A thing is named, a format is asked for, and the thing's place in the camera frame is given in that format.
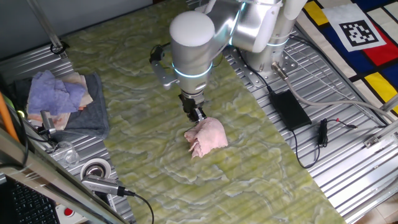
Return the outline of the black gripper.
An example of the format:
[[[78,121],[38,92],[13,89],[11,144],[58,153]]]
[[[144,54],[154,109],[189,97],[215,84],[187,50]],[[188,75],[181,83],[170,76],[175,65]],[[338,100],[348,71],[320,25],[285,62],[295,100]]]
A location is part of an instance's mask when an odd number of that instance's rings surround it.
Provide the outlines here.
[[[198,123],[206,119],[206,114],[203,112],[204,101],[197,103],[193,98],[187,98],[183,94],[178,96],[183,104],[183,110],[187,114],[189,120],[193,123]]]

